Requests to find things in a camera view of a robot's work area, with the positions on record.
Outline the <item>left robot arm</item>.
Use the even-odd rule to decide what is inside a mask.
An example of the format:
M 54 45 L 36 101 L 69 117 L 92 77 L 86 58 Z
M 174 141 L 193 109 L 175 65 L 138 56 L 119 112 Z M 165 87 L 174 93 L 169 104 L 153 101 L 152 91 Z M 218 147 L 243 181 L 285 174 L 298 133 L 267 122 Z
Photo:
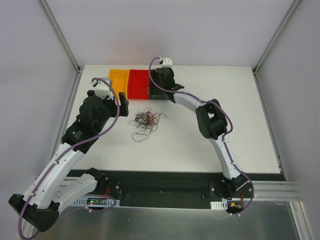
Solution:
M 43 233 L 83 195 L 106 195 L 106 175 L 93 167 L 70 186 L 63 190 L 58 188 L 73 166 L 99 139 L 107 121 L 128 116 L 129 102 L 125 93 L 120 92 L 117 96 L 118 99 L 114 99 L 111 93 L 107 93 L 101 98 L 94 90 L 87 92 L 76 120 L 67 128 L 49 164 L 23 194 L 10 197 L 8 203 L 20 215 L 20 220 L 26 220 Z

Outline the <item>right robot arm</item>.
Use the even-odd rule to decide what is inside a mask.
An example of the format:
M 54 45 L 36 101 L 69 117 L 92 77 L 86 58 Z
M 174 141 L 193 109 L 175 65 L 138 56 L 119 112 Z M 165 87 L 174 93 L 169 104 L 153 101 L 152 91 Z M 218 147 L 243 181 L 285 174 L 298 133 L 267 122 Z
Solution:
M 227 135 L 232 132 L 233 124 L 219 101 L 204 101 L 187 92 L 184 86 L 175 82 L 170 67 L 149 69 L 148 74 L 150 81 L 168 100 L 195 113 L 198 129 L 214 147 L 222 167 L 223 180 L 215 187 L 215 193 L 227 200 L 237 197 L 250 179 L 239 167 L 230 147 Z

